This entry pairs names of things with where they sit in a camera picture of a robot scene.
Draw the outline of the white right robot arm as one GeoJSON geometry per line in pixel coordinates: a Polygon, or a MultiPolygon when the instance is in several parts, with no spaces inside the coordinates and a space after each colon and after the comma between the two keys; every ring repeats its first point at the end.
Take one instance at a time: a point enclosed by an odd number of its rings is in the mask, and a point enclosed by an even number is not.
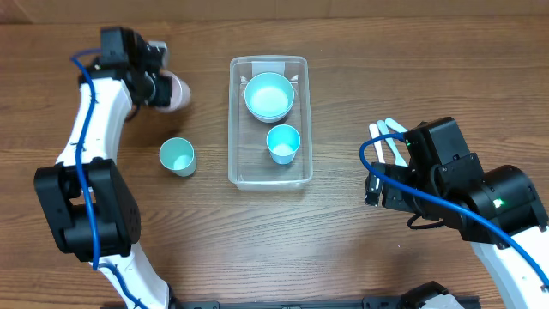
{"type": "Polygon", "coordinates": [[[409,228],[459,232],[508,308],[548,306],[548,214],[518,167],[483,170],[451,118],[411,130],[391,118],[369,126],[359,159],[368,170],[365,203],[408,212],[409,228]]]}

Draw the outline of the blue plastic bowl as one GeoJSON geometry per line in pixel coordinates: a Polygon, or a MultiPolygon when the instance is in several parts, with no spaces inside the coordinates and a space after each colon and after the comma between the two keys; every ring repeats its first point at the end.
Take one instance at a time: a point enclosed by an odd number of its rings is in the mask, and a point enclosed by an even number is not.
{"type": "Polygon", "coordinates": [[[291,111],[293,106],[281,104],[246,104],[245,107],[251,113],[251,115],[259,121],[265,123],[273,123],[282,120],[291,111]]]}

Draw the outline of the green plastic bowl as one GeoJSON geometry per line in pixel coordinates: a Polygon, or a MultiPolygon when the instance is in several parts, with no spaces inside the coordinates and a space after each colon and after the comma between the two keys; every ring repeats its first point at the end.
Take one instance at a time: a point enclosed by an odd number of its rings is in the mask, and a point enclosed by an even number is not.
{"type": "Polygon", "coordinates": [[[294,98],[291,82],[274,72],[264,72],[252,77],[244,88],[244,101],[248,105],[293,105],[294,98]]]}

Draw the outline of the pink plastic cup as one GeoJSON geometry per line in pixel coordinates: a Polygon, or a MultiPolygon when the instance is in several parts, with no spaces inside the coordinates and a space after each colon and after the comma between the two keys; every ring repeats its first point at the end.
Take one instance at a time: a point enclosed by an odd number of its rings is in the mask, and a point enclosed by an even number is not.
{"type": "Polygon", "coordinates": [[[191,100],[191,91],[187,83],[179,79],[170,71],[163,70],[160,74],[164,77],[170,77],[172,80],[172,95],[168,106],[157,107],[159,112],[175,112],[189,105],[191,100]]]}

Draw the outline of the blue plastic cup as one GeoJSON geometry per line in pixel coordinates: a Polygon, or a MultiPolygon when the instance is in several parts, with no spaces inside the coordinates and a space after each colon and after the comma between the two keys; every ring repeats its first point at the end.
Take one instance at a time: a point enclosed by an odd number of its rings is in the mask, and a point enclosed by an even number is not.
{"type": "Polygon", "coordinates": [[[299,132],[291,125],[279,124],[266,136],[266,144],[273,161],[286,165],[293,161],[301,144],[299,132]]]}

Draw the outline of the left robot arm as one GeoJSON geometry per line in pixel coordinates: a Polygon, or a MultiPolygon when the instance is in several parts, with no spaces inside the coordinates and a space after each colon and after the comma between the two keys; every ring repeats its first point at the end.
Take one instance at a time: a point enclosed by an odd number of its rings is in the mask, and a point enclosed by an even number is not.
{"type": "Polygon", "coordinates": [[[33,185],[59,250],[104,274],[128,308],[178,308],[170,285],[142,249],[141,216],[116,162],[124,123],[143,106],[173,112],[190,90],[166,71],[168,49],[126,27],[100,32],[93,62],[81,71],[81,103],[69,140],[33,185]]]}

